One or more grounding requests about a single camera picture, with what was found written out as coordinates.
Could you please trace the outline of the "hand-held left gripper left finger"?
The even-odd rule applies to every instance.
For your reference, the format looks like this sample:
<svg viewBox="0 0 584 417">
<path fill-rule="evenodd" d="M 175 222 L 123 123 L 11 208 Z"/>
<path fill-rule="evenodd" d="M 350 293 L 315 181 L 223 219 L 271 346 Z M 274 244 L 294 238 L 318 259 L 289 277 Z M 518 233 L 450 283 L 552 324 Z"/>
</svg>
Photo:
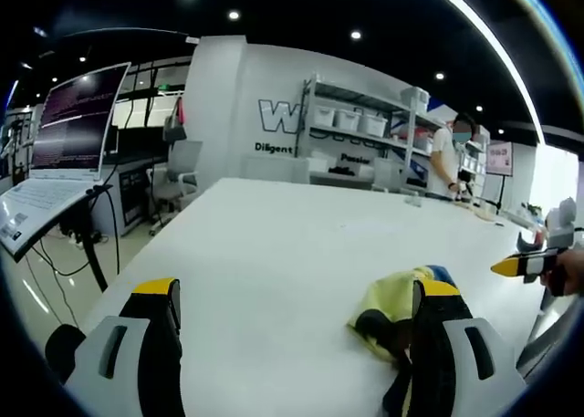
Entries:
<svg viewBox="0 0 584 417">
<path fill-rule="evenodd" d="M 184 416 L 180 280 L 137 285 L 73 350 L 65 387 L 88 416 Z"/>
</svg>

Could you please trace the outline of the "person's right hand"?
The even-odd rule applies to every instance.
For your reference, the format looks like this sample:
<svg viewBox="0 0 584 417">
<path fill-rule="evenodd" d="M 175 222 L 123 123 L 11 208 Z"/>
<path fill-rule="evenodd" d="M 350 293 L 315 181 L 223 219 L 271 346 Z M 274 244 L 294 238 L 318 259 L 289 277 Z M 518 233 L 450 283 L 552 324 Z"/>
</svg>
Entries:
<svg viewBox="0 0 584 417">
<path fill-rule="evenodd" d="M 554 297 L 583 295 L 583 249 L 568 249 L 557 256 L 555 265 L 539 277 Z"/>
</svg>

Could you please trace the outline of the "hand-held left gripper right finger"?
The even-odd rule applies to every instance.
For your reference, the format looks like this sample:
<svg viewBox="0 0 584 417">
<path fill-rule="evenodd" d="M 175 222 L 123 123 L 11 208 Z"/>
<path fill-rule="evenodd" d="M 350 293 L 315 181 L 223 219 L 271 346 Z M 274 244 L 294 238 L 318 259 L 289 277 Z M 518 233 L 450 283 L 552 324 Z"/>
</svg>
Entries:
<svg viewBox="0 0 584 417">
<path fill-rule="evenodd" d="M 500 416 L 525 388 L 513 348 L 456 287 L 413 283 L 410 362 L 383 397 L 385 416 Z"/>
</svg>

